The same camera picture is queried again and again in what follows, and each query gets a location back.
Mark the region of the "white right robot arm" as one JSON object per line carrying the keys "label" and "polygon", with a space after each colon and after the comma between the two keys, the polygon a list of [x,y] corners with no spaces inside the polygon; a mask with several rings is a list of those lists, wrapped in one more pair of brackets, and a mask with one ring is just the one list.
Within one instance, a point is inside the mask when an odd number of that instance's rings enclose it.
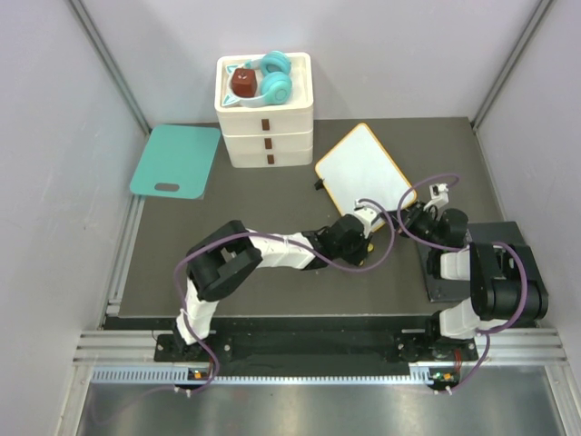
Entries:
{"label": "white right robot arm", "polygon": [[459,298],[427,321],[423,345],[430,357],[445,359],[458,342],[546,316],[547,288],[528,245],[474,238],[459,209],[441,213],[417,202],[395,216],[399,231],[419,245],[428,295],[450,291]]}

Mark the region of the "yellow-framed whiteboard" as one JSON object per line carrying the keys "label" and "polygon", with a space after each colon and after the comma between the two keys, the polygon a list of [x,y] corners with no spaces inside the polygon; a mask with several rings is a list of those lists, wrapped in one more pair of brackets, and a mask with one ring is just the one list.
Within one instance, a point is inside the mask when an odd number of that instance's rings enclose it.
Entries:
{"label": "yellow-framed whiteboard", "polygon": [[365,123],[356,125],[315,164],[315,173],[341,215],[371,199],[393,212],[416,202],[411,183]]}

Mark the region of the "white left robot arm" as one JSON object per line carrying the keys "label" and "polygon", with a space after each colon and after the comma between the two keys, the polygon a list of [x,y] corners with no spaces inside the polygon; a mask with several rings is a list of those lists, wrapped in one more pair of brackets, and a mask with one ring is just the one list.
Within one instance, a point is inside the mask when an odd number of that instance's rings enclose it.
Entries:
{"label": "white left robot arm", "polygon": [[331,226],[289,235],[257,233],[240,220],[227,222],[188,252],[185,309],[176,319],[174,349],[186,360],[200,358],[218,302],[257,269],[310,271],[336,260],[361,265],[371,251],[378,219],[377,212],[362,207]]}

